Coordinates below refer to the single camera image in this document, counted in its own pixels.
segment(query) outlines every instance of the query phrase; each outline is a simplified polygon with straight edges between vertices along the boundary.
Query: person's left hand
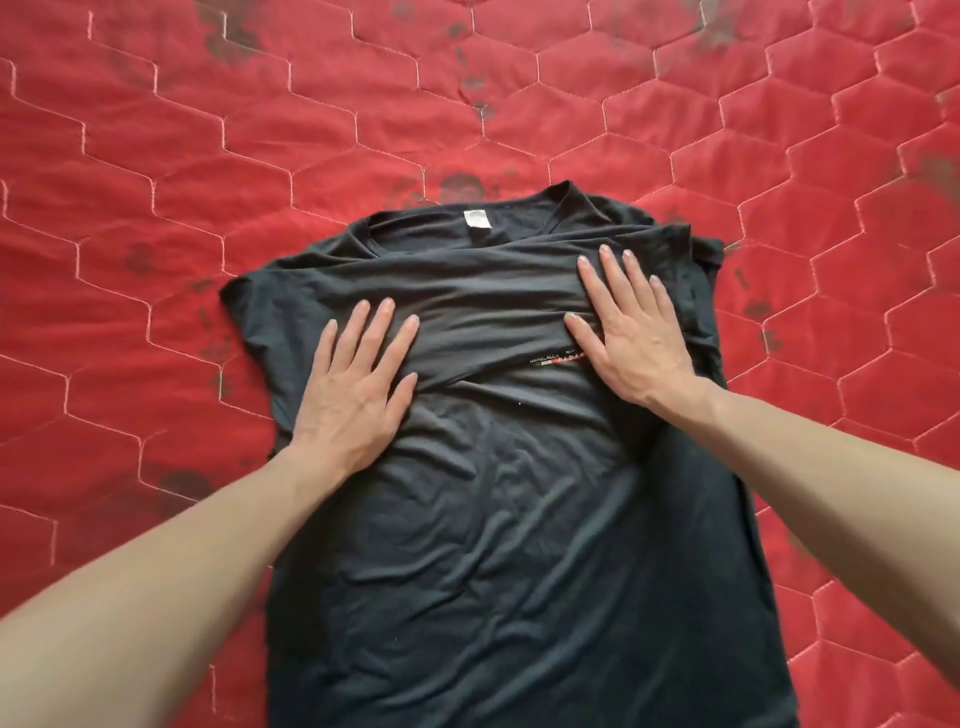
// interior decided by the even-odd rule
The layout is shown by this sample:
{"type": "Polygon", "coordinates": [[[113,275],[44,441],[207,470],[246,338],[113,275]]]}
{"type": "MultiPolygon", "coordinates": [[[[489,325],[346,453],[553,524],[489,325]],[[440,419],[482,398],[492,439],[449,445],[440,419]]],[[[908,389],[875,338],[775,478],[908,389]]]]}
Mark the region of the person's left hand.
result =
{"type": "Polygon", "coordinates": [[[334,487],[367,468],[390,445],[417,384],[417,375],[410,374],[390,393],[390,385],[417,335],[419,319],[410,316],[403,322],[374,367],[394,317],[394,302],[383,300],[364,333],[369,314],[370,304],[358,303],[339,341],[337,322],[327,322],[303,393],[293,440],[285,450],[308,473],[332,475],[334,487]]]}

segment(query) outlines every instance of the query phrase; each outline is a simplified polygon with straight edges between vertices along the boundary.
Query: black t-shirt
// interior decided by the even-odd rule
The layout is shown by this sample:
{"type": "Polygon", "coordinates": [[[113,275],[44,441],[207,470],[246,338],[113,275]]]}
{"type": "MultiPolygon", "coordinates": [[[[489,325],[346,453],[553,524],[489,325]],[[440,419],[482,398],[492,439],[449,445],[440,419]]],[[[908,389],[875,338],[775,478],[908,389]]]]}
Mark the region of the black t-shirt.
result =
{"type": "Polygon", "coordinates": [[[604,242],[664,281],[723,384],[720,244],[570,182],[380,212],[224,288],[278,448],[329,318],[391,296],[395,330],[421,321],[396,440],[277,559],[274,728],[796,725],[742,483],[566,332],[565,311],[596,324],[575,263],[604,242]]]}

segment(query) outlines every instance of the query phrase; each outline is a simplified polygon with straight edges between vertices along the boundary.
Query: finger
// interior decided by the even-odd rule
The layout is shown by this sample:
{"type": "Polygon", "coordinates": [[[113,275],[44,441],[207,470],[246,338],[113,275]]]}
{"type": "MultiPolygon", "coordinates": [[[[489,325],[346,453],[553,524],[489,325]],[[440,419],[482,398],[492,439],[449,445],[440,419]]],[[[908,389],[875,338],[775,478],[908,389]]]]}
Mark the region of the finger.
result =
{"type": "Polygon", "coordinates": [[[617,307],[628,316],[635,317],[640,311],[640,304],[636,300],[634,287],[624,275],[609,245],[600,246],[600,264],[603,265],[604,273],[607,275],[607,284],[610,286],[617,307]]]}
{"type": "Polygon", "coordinates": [[[313,374],[326,374],[330,370],[330,358],[333,356],[333,342],[337,340],[337,320],[326,322],[317,351],[313,355],[313,374]]]}
{"type": "Polygon", "coordinates": [[[677,330],[680,330],[680,322],[677,321],[677,311],[673,307],[673,302],[670,301],[670,294],[666,292],[666,286],[663,285],[663,281],[656,276],[651,276],[650,282],[660,316],[663,317],[664,321],[673,324],[677,330]]]}
{"type": "Polygon", "coordinates": [[[353,307],[353,313],[350,314],[350,320],[344,327],[344,332],[340,334],[340,341],[333,350],[333,361],[330,362],[331,372],[342,372],[350,362],[353,361],[353,354],[357,349],[357,341],[360,339],[360,332],[363,331],[363,325],[367,323],[367,315],[370,313],[370,304],[361,301],[353,307]]]}
{"type": "Polygon", "coordinates": [[[410,408],[410,402],[414,399],[414,389],[417,387],[417,374],[413,373],[405,376],[396,386],[394,393],[387,401],[387,426],[392,434],[400,429],[400,423],[403,422],[403,415],[410,408]]]}
{"type": "Polygon", "coordinates": [[[384,299],[373,315],[373,320],[367,327],[367,331],[360,339],[360,346],[357,347],[357,354],[353,357],[353,363],[350,365],[354,369],[368,374],[373,368],[373,362],[380,353],[380,347],[383,346],[383,337],[387,335],[387,328],[394,318],[394,302],[392,299],[384,299]]]}
{"type": "Polygon", "coordinates": [[[650,283],[647,281],[646,276],[643,275],[643,271],[640,270],[640,262],[636,259],[636,255],[631,251],[627,251],[623,254],[623,267],[627,269],[627,278],[630,280],[630,285],[634,289],[634,296],[636,297],[636,302],[639,303],[640,309],[646,313],[651,314],[657,310],[657,300],[654,297],[654,292],[650,288],[650,283]]]}
{"type": "Polygon", "coordinates": [[[580,349],[587,355],[590,364],[594,369],[606,367],[610,363],[607,355],[607,347],[600,341],[590,324],[584,321],[575,313],[568,313],[564,316],[564,323],[574,341],[580,346],[580,349]]]}
{"type": "Polygon", "coordinates": [[[408,316],[407,320],[403,322],[403,326],[400,327],[400,331],[396,333],[394,340],[390,342],[387,350],[380,357],[380,363],[373,370],[373,375],[380,380],[385,388],[390,386],[396,373],[400,371],[400,365],[403,364],[407,352],[410,351],[410,346],[414,343],[418,328],[420,328],[420,319],[416,316],[408,316]]]}
{"type": "Polygon", "coordinates": [[[577,258],[577,269],[580,272],[580,280],[584,282],[584,288],[587,289],[590,303],[600,317],[600,322],[606,323],[613,321],[614,317],[620,313],[620,309],[616,307],[616,303],[613,301],[613,296],[610,295],[610,290],[607,288],[606,283],[600,280],[600,277],[585,255],[577,258]]]}

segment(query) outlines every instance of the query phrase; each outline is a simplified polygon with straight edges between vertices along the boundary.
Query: red quilted mattress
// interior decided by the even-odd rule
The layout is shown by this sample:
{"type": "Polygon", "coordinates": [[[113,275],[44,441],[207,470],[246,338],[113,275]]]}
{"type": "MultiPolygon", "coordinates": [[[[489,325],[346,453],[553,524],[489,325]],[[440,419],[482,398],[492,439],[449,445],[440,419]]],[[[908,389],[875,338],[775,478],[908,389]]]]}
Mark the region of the red quilted mattress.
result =
{"type": "MultiPolygon", "coordinates": [[[[731,243],[731,387],[960,467],[957,0],[10,0],[0,611],[264,459],[217,290],[571,178],[731,243]]],[[[759,521],[816,728],[960,694],[759,521]]],[[[262,594],[178,728],[263,723],[262,594]]]]}

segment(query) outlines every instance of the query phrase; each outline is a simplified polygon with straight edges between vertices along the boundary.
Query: neckline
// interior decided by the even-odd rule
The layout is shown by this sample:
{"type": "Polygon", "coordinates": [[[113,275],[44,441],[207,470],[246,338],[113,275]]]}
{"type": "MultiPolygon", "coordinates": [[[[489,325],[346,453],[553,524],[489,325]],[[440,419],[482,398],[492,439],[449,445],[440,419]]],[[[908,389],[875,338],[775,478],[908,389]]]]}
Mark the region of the neckline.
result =
{"type": "Polygon", "coordinates": [[[375,212],[373,215],[367,217],[362,217],[354,223],[350,224],[348,227],[348,233],[355,238],[364,248],[370,251],[374,257],[396,257],[400,255],[415,255],[411,253],[396,253],[390,250],[387,250],[376,240],[373,239],[371,233],[371,227],[381,222],[383,219],[386,219],[389,216],[407,216],[414,217],[419,213],[424,212],[433,212],[433,213],[460,213],[463,214],[466,210],[469,209],[498,209],[503,207],[510,206],[523,206],[535,204],[542,201],[555,201],[553,210],[551,211],[549,217],[537,230],[530,232],[526,237],[536,237],[538,235],[546,235],[553,230],[555,230],[561,222],[564,221],[564,218],[569,214],[571,209],[576,209],[578,206],[582,207],[584,204],[592,206],[592,203],[589,201],[589,198],[584,194],[572,180],[563,180],[562,182],[555,182],[550,184],[542,189],[540,192],[535,192],[532,195],[527,197],[517,197],[510,200],[496,200],[491,202],[477,201],[477,202],[468,202],[468,203],[447,203],[444,205],[435,205],[430,207],[417,207],[415,209],[409,210],[381,210],[375,212]]]}

